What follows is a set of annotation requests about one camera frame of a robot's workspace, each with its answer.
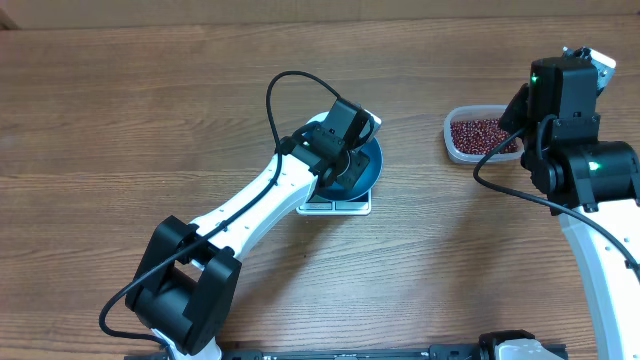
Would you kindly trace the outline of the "blue metal bowl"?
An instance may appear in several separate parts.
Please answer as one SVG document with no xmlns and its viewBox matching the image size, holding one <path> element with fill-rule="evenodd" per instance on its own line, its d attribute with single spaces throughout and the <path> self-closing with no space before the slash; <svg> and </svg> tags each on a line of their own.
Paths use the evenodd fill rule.
<svg viewBox="0 0 640 360">
<path fill-rule="evenodd" d="M 368 156 L 369 164 L 352 189 L 347 190 L 338 183 L 334 183 L 328 188 L 318 188 L 315 191 L 316 196 L 328 201 L 352 201 L 364 196 L 378 181 L 384 161 L 383 151 L 376 135 L 382 125 L 382 121 L 369 110 L 367 110 L 367 113 L 373 119 L 374 131 L 367 143 L 360 147 L 359 150 Z"/>
</svg>

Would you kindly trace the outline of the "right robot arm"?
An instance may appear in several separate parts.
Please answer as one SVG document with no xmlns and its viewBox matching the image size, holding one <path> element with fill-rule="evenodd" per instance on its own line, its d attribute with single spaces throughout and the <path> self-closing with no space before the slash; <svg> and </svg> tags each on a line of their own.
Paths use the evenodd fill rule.
<svg viewBox="0 0 640 360">
<path fill-rule="evenodd" d="M 599 95 L 615 63 L 593 55 L 550 57 L 507 106 L 500 126 L 522 140 L 522 166 L 557 216 L 580 270 L 597 354 L 639 356 L 639 157 L 598 138 Z"/>
</svg>

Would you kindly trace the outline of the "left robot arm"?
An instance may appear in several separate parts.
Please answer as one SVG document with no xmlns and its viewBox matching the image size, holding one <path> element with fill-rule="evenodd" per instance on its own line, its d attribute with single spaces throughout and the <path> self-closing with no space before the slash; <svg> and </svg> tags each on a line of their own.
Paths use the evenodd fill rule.
<svg viewBox="0 0 640 360">
<path fill-rule="evenodd" d="M 218 359 L 215 343 L 231 307 L 242 262 L 288 213 L 313 197 L 348 202 L 365 196 L 383 164 L 377 140 L 349 151 L 337 184 L 321 188 L 310 136 L 283 145 L 267 167 L 226 203 L 189 223 L 170 216 L 152 233 L 126 306 L 151 329 L 170 359 Z"/>
</svg>

